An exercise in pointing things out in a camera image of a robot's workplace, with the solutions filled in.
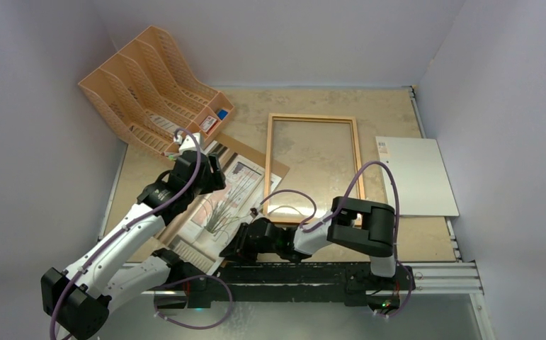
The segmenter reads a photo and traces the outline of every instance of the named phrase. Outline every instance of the beige work surface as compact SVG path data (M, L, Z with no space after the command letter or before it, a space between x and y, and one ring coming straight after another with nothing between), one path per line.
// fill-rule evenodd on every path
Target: beige work surface
M360 153L363 163L378 159L375 136L420 137L416 116L407 90L309 90L309 89L220 89L236 107L234 119L224 133L254 149L266 151L266 132L269 113L309 113L320 115L344 115L356 117L358 122ZM321 131L316 128L303 129L303 133L291 133L283 140L275 141L273 156L283 160L289 157L308 157L307 149L301 142L318 138ZM297 164L287 162L293 181L300 176L307 181L309 174L317 171L330 172L336 160L318 154L321 166L301 169ZM106 230L116 226L125 216L142 189L166 170L165 165L129 147L120 178L113 197L112 208ZM370 167L364 173L365 192L368 200L385 202L381 172ZM298 205L288 196L283 204ZM155 239L147 242L130 261L143 261L153 250L162 247ZM398 238L398 254L402 261L455 261L450 235L443 217L408 217L401 219ZM263 255L262 261L277 261L271 255ZM362 254L332 244L317 252L310 261L367 261Z

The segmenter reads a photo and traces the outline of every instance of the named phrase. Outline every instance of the plywood surface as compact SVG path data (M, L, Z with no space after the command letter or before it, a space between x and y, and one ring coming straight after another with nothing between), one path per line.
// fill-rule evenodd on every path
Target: plywood surface
M378 159L375 136L420 137L419 127L406 90L221 90L237 108L234 119L226 126L224 133L260 152L266 150L268 114L271 112L356 117L363 163ZM285 140L276 140L275 147L290 150L288 152L293 157L296 157L296 153L299 152L307 157L308 150L300 150L298 145L301 141L320 133L316 129L306 129L303 133L290 133ZM321 155L319 162L321 166L313 168L312 171L326 171L329 178L334 162L335 160L331 157L326 158ZM290 167L290 172L293 168L299 168L299 164L287 165ZM147 154L132 147L127 150L113 198L107 230L114 227L124 217L144 186L153 182L165 169L164 164ZM385 202L380 170L371 167L365 172L364 177L367 199ZM144 248L152 246L154 247L153 242ZM146 249L140 249L134 258L140 259L142 255L149 254L150 250ZM399 233L401 260L454 261L451 249L450 236L443 217L403 219ZM313 260L362 261L363 256L333 245L316 254Z

